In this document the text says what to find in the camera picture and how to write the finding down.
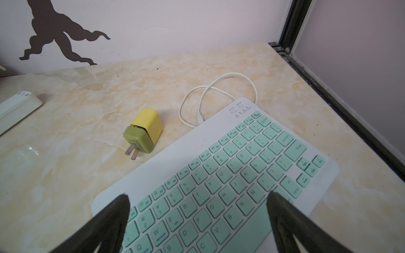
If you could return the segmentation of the yellow charger adapter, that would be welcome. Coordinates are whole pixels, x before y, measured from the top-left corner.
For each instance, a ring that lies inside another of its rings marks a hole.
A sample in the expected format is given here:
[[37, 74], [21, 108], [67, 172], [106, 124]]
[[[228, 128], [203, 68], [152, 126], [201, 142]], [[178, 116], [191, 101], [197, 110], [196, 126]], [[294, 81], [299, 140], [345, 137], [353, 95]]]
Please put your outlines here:
[[163, 124], [156, 110], [143, 108], [125, 129], [123, 137], [130, 144], [126, 155], [135, 160], [140, 152], [151, 153], [163, 131]]

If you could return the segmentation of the white power strip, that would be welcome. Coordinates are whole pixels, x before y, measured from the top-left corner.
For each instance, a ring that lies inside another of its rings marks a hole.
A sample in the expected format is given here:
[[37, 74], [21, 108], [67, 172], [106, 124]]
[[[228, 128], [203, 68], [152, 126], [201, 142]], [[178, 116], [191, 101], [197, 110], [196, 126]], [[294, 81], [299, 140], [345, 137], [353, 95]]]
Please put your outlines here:
[[21, 91], [1, 103], [1, 135], [38, 109], [43, 102], [28, 91]]

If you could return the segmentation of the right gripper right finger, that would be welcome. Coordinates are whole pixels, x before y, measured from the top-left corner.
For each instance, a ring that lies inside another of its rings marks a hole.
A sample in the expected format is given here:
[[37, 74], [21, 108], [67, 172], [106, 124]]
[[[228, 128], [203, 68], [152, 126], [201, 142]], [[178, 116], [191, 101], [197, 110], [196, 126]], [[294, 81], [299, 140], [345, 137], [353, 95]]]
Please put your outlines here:
[[299, 253], [297, 241], [309, 253], [351, 252], [351, 250], [313, 223], [279, 193], [271, 191], [266, 206], [279, 253]]

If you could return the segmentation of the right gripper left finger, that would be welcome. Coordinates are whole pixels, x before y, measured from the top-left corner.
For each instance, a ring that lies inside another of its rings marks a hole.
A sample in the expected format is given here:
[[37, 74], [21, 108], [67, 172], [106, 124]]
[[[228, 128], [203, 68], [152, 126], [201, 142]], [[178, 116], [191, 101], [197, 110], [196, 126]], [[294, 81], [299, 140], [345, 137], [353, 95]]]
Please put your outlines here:
[[129, 197], [119, 195], [53, 253], [120, 252], [130, 213]]

